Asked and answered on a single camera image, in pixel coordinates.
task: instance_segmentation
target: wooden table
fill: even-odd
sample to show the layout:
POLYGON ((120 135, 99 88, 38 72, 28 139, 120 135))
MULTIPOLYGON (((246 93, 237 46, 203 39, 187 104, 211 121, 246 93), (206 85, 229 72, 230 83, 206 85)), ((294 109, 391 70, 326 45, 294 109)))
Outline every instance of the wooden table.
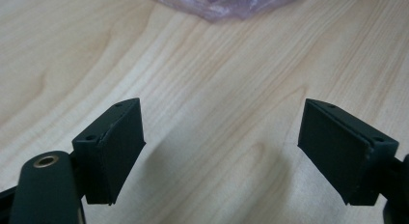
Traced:
POLYGON ((147 145, 88 223, 383 223, 297 148, 305 98, 409 153, 409 0, 299 0, 208 23, 150 0, 0 0, 0 189, 111 104, 140 98, 147 145))

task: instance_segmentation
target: mounting hole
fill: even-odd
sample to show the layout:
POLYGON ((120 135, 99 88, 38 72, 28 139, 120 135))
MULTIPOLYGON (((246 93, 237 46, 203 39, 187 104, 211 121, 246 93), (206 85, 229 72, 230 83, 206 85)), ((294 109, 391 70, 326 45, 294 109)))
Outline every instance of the mounting hole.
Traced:
POLYGON ((373 137, 373 139, 377 142, 384 142, 385 140, 381 137, 373 137))
POLYGON ((85 137, 85 140, 95 140, 96 139, 96 135, 89 135, 87 137, 85 137))
POLYGON ((58 161, 57 155, 43 156, 40 159, 38 159, 36 162, 34 162, 34 167, 35 168, 45 168, 50 165, 53 165, 57 161, 58 161))

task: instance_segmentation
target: black rectangular block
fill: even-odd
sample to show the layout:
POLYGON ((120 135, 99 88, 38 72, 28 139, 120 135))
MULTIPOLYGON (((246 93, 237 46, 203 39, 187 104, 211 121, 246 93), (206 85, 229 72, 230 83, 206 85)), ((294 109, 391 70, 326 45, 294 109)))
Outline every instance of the black rectangular block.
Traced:
POLYGON ((346 204, 373 206, 398 143, 335 105, 307 99, 298 146, 346 204))
POLYGON ((145 146, 138 98, 111 106, 72 140, 89 204, 112 204, 145 146))

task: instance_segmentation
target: black mount bracket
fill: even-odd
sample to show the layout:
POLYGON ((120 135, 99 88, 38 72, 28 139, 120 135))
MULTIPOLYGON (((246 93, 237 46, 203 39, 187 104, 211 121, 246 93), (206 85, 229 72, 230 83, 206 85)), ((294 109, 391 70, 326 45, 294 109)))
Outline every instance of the black mount bracket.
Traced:
POLYGON ((298 146, 346 204, 374 206, 382 194, 385 223, 409 223, 409 155, 395 158, 396 140, 333 104, 307 99, 298 146))
POLYGON ((27 161, 18 186, 0 193, 0 223, 85 223, 81 198, 115 204, 145 146, 138 98, 114 104, 72 140, 27 161))

